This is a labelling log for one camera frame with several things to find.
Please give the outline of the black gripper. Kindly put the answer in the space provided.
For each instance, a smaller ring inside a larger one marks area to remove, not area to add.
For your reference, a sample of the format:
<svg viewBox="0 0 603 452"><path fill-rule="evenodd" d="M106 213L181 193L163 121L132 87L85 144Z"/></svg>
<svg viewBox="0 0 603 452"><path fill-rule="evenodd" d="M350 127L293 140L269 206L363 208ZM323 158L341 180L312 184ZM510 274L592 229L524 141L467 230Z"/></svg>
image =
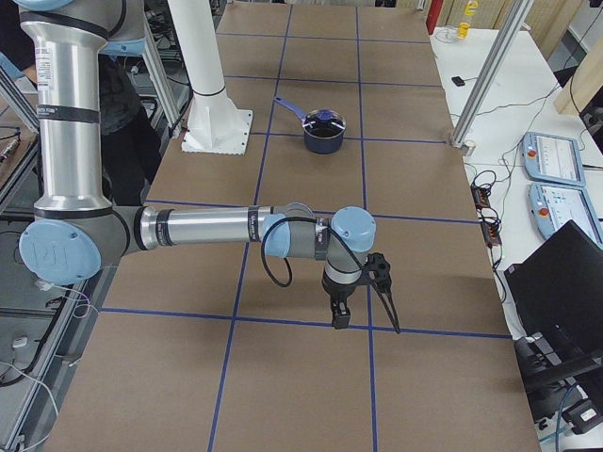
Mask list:
<svg viewBox="0 0 603 452"><path fill-rule="evenodd" d="M360 285L359 282L340 283L335 282L330 277L323 277L322 287L330 297L332 305L332 326L334 329L347 328L350 324L350 309L347 306L347 299L355 289Z"/></svg>

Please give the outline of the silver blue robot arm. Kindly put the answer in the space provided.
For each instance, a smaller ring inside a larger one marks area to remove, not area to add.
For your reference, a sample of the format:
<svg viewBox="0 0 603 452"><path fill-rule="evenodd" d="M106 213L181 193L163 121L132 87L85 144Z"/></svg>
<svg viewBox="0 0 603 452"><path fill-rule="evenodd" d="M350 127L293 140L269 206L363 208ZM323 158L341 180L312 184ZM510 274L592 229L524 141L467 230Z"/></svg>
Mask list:
<svg viewBox="0 0 603 452"><path fill-rule="evenodd" d="M330 218L307 206L155 210L116 207L103 194L98 56L141 53L140 1L22 1L21 27L35 45L44 191L20 237L27 268L56 285L94 276L129 253L197 243L256 242L263 257L324 265L332 324L350 322L348 297L383 266L376 223L349 206Z"/></svg>

